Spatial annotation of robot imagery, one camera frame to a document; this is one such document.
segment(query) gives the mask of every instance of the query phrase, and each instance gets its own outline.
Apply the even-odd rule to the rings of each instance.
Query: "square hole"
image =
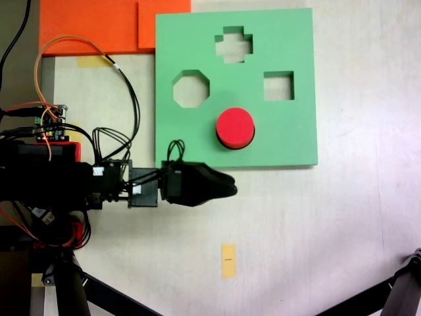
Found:
[[[264,73],[264,100],[294,100],[294,72],[267,71]]]

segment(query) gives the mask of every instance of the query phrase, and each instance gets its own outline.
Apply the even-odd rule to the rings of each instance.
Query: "orange foam sheet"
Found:
[[[63,35],[88,38],[108,54],[153,53],[155,15],[190,12],[190,0],[41,0],[39,48]],[[93,55],[77,40],[54,43],[44,56]]]
[[[188,12],[191,12],[190,0],[139,0],[139,50],[155,52],[156,14]]]

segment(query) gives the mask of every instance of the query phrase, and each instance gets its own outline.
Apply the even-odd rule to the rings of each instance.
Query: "tape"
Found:
[[[71,123],[74,126],[79,126],[78,123]],[[82,143],[82,134],[75,132],[73,130],[67,130],[66,131],[66,135],[69,137],[69,140],[71,142],[75,142],[75,143]]]
[[[76,64],[78,68],[103,68],[112,67],[112,63],[103,55],[98,56],[77,56]]]
[[[234,278],[235,272],[235,244],[221,245],[222,278]]]

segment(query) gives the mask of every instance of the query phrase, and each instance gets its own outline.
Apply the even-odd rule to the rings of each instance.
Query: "red component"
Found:
[[[232,107],[221,113],[216,121],[216,133],[220,142],[230,149],[241,149],[255,136],[253,117],[241,107]]]
[[[75,233],[74,240],[75,242],[79,242],[84,235],[84,225],[80,222],[72,222],[72,226]]]
[[[44,145],[46,146],[46,143],[35,143],[36,145]],[[81,146],[80,143],[78,142],[49,142],[48,144],[50,145],[74,145],[76,147],[75,151],[74,151],[74,161],[76,163],[80,162],[80,159],[82,157],[82,150],[81,150]]]

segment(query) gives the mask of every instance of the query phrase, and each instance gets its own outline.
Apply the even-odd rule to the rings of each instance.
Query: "green shape sorter board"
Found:
[[[253,50],[243,63],[225,63],[216,42],[237,31]],[[160,14],[156,36],[157,166],[177,139],[186,143],[185,161],[211,167],[317,164],[311,9]],[[191,74],[209,83],[209,97],[185,108],[173,87]],[[291,78],[292,99],[265,100],[264,78],[277,75]],[[216,136],[216,120],[230,107],[248,110],[255,122],[254,139],[243,149],[228,149]]]

